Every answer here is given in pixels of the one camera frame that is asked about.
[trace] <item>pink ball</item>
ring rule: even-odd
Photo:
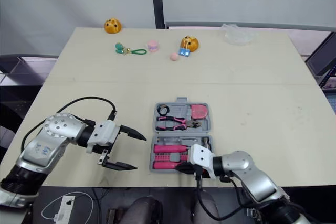
[[[177,61],[180,58],[180,56],[177,54],[177,52],[174,52],[170,55],[170,59],[172,61]]]

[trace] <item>yellow toy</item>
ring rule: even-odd
[[[121,23],[116,18],[106,20],[104,29],[108,34],[116,34],[121,30]]]
[[[182,39],[180,47],[189,49],[190,52],[194,52],[198,48],[198,40],[195,37],[186,36]]]

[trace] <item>gray tool case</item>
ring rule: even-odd
[[[186,120],[192,120],[192,109],[191,105],[199,104],[204,105],[207,108],[207,116],[204,119],[196,119],[196,121],[201,122],[201,126],[197,128],[188,127],[186,130],[175,130],[175,131],[160,131],[156,127],[173,127],[179,125],[177,122],[172,121],[158,121],[159,115],[157,109],[161,105],[166,105],[169,107],[169,112],[166,116],[173,116],[175,118],[185,118]],[[213,139],[208,132],[211,129],[210,123],[210,114],[209,106],[206,103],[191,103],[187,102],[187,97],[178,97],[176,102],[168,103],[157,103],[154,110],[154,120],[153,120],[153,129],[155,135],[152,140],[151,148],[151,158],[150,158],[150,171],[154,173],[178,173],[175,169],[158,169],[154,168],[154,162],[176,162],[177,164],[187,161],[188,147],[191,147],[193,144],[199,144],[206,147],[205,140],[208,141],[209,147],[212,152],[214,152]],[[154,147],[156,145],[182,145],[187,146],[185,152],[160,152],[154,153]]]

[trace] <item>white table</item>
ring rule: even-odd
[[[169,54],[178,50],[186,35],[199,39],[199,50],[170,61]],[[190,102],[209,104],[209,134],[216,154],[249,152],[279,186],[335,184],[336,117],[289,38],[265,32],[251,45],[235,47],[220,36],[218,31],[145,29],[108,35],[103,29],[77,28],[16,134],[0,177],[7,175],[22,137],[36,123],[73,99],[96,95],[116,104],[118,124],[148,138],[144,142],[121,134],[112,149],[112,161],[138,169],[103,168],[97,165],[98,154],[69,145],[44,185],[193,187],[192,176],[149,171],[154,106],[185,96]],[[114,53],[116,42],[137,49],[153,38],[160,43],[154,54]],[[100,101],[82,101],[67,109],[97,121],[104,120],[109,110]],[[229,184],[206,180],[204,186]]]

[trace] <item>small pink object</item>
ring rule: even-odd
[[[185,145],[154,145],[154,153],[166,152],[186,152],[188,151]]]
[[[170,59],[172,61],[177,61],[180,58],[179,54],[177,52],[174,52],[170,55]]]
[[[172,170],[181,162],[154,162],[153,169]]]
[[[204,105],[193,104],[191,105],[191,118],[204,119],[208,115],[208,109]]]
[[[151,40],[147,43],[147,47],[149,52],[156,52],[158,51],[158,42],[156,40]]]

